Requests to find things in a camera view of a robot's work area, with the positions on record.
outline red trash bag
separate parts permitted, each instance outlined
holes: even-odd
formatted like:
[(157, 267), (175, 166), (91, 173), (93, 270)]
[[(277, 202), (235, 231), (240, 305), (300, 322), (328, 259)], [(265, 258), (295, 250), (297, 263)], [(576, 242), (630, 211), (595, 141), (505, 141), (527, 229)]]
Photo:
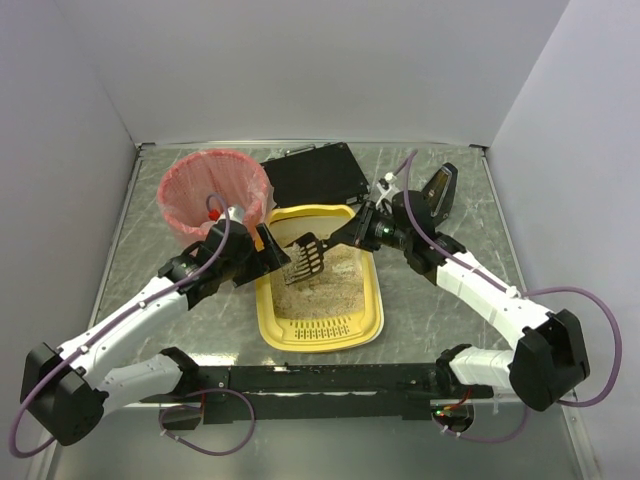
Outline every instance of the red trash bag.
[[(271, 212), (273, 187), (264, 169), (253, 158), (235, 150), (204, 150), (187, 155), (164, 174), (157, 202), (169, 228), (182, 246), (204, 240), (214, 223), (207, 197), (217, 193), (228, 206), (245, 211), (243, 223), (254, 238), (256, 225)], [(212, 210), (222, 213), (215, 198)]]

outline yellow litter box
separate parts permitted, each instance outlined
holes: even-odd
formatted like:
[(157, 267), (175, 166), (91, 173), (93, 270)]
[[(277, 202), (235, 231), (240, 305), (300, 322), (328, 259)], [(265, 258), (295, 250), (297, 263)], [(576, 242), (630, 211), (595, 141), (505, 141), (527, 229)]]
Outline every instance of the yellow litter box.
[[(269, 230), (281, 243), (281, 239), (297, 238), (307, 232), (328, 235), (354, 216), (354, 211), (346, 205), (283, 208), (271, 214)], [(258, 324), (264, 340), (278, 350), (312, 353), (355, 347), (375, 339), (384, 324), (378, 275), (373, 255), (364, 251), (358, 251), (358, 254), (364, 280), (364, 309), (346, 315), (279, 318), (273, 306), (271, 275), (256, 280)]]

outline red cap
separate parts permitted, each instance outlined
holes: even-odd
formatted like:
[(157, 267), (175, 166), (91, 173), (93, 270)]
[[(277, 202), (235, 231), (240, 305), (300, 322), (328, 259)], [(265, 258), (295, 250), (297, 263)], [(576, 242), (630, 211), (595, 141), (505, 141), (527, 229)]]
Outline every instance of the red cap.
[(219, 218), (220, 218), (220, 212), (217, 211), (215, 208), (209, 212), (209, 220), (213, 220), (214, 222), (217, 222)]

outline red wire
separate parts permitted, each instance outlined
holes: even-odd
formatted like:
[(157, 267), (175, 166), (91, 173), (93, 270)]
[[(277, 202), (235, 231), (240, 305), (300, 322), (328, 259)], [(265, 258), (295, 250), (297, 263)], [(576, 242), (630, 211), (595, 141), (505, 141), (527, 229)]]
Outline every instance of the red wire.
[(469, 400), (469, 398), (471, 397), (471, 389), (468, 389), (467, 392), (464, 394), (464, 396), (462, 397), (462, 399), (454, 404), (451, 405), (449, 407), (445, 407), (447, 410), (455, 410), (456, 408), (460, 407), (464, 402), (466, 402), (467, 400)]

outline white wall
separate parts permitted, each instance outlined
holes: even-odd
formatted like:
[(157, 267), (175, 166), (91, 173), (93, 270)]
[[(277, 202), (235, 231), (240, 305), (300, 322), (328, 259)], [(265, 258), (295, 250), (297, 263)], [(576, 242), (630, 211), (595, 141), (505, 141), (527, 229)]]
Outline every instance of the white wall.
[[(530, 287), (573, 284), (600, 295), (625, 351), (606, 403), (585, 409), (605, 478), (640, 478), (640, 3), (572, 0), (489, 150)], [(576, 310), (588, 337), (591, 397), (612, 361), (606, 320)]]
[(0, 0), (0, 45), (0, 476), (19, 479), (25, 356), (86, 327), (135, 150), (53, 1)]
[(136, 142), (489, 145), (567, 0), (56, 0)]

